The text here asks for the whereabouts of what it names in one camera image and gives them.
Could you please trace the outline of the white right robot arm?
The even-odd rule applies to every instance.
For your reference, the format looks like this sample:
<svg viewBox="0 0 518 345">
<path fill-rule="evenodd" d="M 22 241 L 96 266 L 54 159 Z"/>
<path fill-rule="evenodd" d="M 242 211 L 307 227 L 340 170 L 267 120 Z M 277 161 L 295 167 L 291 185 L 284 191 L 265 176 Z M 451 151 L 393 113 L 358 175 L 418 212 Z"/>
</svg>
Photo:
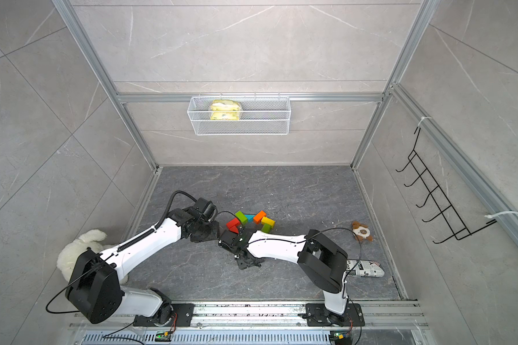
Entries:
<svg viewBox="0 0 518 345">
<path fill-rule="evenodd" d="M 311 229 L 308 234 L 300 236 L 246 229 L 239 234 L 225 231 L 218 244 L 234 255 L 241 270 L 259 267 L 265 259 L 298 265 L 323 291 L 325 309 L 338 316 L 344 315 L 348 304 L 344 278 L 348 254 L 320 231 Z"/>
</svg>

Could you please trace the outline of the red block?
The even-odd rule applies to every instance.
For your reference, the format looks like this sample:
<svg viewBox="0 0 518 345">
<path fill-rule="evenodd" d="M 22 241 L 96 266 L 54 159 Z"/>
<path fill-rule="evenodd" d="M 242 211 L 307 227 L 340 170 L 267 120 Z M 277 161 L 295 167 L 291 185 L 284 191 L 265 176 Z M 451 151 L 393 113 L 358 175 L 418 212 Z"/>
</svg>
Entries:
<svg viewBox="0 0 518 345">
<path fill-rule="evenodd" d="M 240 226 L 241 222 L 238 218 L 233 218 L 231 221 L 227 222 L 226 227 L 231 229 L 233 227 Z"/>
</svg>

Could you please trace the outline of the orange block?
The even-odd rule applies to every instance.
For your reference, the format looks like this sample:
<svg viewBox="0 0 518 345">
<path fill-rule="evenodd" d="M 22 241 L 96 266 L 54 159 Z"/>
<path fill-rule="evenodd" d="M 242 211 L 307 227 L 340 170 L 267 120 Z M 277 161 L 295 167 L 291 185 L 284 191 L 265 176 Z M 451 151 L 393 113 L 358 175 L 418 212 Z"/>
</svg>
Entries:
<svg viewBox="0 0 518 345">
<path fill-rule="evenodd" d="M 265 211 L 260 211 L 258 212 L 254 217 L 253 217 L 253 222 L 255 224 L 260 224 L 263 220 L 263 218 L 266 217 L 266 212 Z"/>
</svg>

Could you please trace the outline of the yellow rectangular block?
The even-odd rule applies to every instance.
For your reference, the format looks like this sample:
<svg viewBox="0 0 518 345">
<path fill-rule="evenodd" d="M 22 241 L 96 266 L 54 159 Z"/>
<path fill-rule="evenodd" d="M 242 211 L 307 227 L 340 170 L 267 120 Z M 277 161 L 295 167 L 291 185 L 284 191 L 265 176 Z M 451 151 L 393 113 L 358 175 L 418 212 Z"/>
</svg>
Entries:
<svg viewBox="0 0 518 345">
<path fill-rule="evenodd" d="M 275 226 L 275 221 L 265 216 L 262 218 L 261 224 L 269 225 L 270 228 L 273 228 Z"/>
</svg>

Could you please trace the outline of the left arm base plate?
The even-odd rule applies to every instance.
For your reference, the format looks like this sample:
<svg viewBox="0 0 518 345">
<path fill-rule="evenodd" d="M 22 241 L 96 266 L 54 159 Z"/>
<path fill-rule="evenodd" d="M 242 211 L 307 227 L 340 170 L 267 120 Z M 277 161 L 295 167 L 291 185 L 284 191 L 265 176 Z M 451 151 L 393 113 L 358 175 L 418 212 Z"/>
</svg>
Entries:
<svg viewBox="0 0 518 345">
<path fill-rule="evenodd" d="M 133 325 L 136 327 L 188 327 L 194 315 L 193 303 L 174 303 L 162 306 L 151 317 L 135 316 Z"/>
</svg>

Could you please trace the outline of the green block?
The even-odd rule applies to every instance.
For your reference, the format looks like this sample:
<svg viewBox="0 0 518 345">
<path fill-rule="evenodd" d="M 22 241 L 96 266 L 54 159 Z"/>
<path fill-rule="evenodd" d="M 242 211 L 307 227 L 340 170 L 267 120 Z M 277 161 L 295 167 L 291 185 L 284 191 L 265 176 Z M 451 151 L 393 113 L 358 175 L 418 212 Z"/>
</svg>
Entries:
<svg viewBox="0 0 518 345">
<path fill-rule="evenodd" d="M 270 224 L 263 224 L 263 227 L 261 229 L 261 231 L 263 233 L 266 233 L 266 234 L 269 234 L 272 230 L 272 226 Z"/>
<path fill-rule="evenodd" d="M 235 214 L 235 217 L 239 220 L 239 222 L 244 226 L 248 223 L 248 218 L 246 217 L 245 214 L 243 214 L 242 211 L 238 211 L 236 214 Z"/>
</svg>

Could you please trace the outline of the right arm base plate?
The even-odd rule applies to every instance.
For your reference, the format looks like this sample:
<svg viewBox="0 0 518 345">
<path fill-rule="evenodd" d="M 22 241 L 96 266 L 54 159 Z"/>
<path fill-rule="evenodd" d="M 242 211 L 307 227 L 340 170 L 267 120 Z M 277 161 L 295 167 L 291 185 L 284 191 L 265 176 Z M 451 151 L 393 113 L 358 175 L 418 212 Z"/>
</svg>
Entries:
<svg viewBox="0 0 518 345">
<path fill-rule="evenodd" d="M 308 326 L 365 326 L 362 308 L 357 303 L 348 303 L 341 315 L 329 311 L 323 303 L 308 303 L 302 318 Z"/>
</svg>

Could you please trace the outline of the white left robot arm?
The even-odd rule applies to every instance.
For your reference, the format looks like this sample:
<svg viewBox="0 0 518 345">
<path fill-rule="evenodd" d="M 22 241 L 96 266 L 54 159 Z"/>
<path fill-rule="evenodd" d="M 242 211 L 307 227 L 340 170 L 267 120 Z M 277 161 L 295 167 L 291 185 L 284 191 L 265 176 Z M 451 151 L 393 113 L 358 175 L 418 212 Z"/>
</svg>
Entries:
<svg viewBox="0 0 518 345">
<path fill-rule="evenodd" d="M 167 208 L 156 224 L 122 244 L 100 253 L 87 249 L 76 260 L 66 299 L 92 324 L 129 315 L 166 325 L 174 319 L 169 297 L 155 288 L 140 290 L 121 282 L 139 264 L 181 239 L 215 240 L 219 234 L 216 213 L 213 202 L 199 198 L 184 209 Z"/>
</svg>

